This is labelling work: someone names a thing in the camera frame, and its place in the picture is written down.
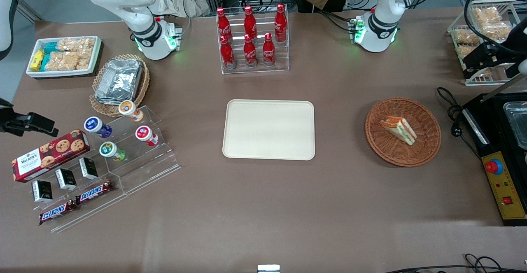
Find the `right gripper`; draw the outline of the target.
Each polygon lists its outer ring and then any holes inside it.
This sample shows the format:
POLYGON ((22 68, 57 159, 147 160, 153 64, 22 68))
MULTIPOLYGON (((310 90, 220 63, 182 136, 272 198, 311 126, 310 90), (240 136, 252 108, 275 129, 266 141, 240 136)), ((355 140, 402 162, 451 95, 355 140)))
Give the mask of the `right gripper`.
MULTIPOLYGON (((8 123, 10 121, 15 120, 18 117, 18 114, 15 113, 13 109, 13 104, 11 102, 8 102, 7 100, 4 100, 3 98, 0 99, 0 131, 2 133, 9 133, 14 136, 21 137, 21 131, 20 130, 13 130, 12 128, 8 128, 8 123)), ((44 134, 47 134, 51 137, 57 137, 59 130, 55 127, 52 128, 42 128, 41 131, 44 134)))

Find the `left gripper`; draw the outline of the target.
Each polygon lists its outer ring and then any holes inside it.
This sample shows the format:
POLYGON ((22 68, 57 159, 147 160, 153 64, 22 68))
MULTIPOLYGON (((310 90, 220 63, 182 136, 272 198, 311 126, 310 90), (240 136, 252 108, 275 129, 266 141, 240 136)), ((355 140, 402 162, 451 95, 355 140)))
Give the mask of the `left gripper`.
POLYGON ((511 67, 506 69, 507 78, 512 79, 519 74, 520 63, 526 59, 527 53, 527 35, 526 35, 527 20, 522 20, 509 33, 506 39, 506 47, 510 50, 519 52, 512 55, 510 63, 514 63, 511 67))

